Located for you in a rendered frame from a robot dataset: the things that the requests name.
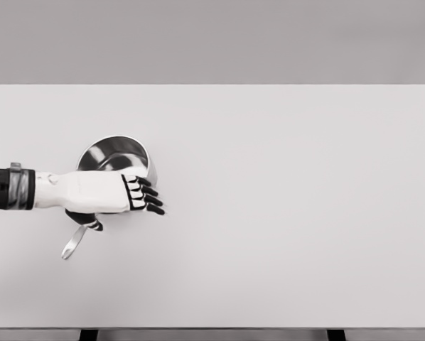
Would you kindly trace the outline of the silver metal pot with handle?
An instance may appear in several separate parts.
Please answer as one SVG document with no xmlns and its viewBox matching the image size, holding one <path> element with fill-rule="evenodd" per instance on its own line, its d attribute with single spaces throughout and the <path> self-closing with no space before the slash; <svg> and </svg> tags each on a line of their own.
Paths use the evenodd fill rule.
<svg viewBox="0 0 425 341">
<path fill-rule="evenodd" d="M 146 147 L 130 136 L 108 136 L 94 142 L 79 158 L 76 170 L 119 171 L 145 178 L 152 185 L 156 185 L 158 180 L 154 162 Z M 103 225 L 95 213 L 85 214 L 68 210 L 65 213 L 78 223 L 79 227 L 62 251 L 63 260 L 73 255 L 87 230 L 99 232 L 103 230 Z"/>
</svg>

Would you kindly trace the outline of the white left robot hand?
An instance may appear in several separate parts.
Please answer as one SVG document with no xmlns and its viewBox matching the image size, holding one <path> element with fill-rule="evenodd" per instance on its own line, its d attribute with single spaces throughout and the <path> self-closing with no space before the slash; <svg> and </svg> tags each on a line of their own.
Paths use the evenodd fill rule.
<svg viewBox="0 0 425 341">
<path fill-rule="evenodd" d="M 119 171 L 85 171 L 68 173 L 64 195 L 66 215 L 89 229 L 102 231 L 98 215 L 132 211 L 164 215 L 162 201 L 152 183 L 144 177 Z"/>
</svg>

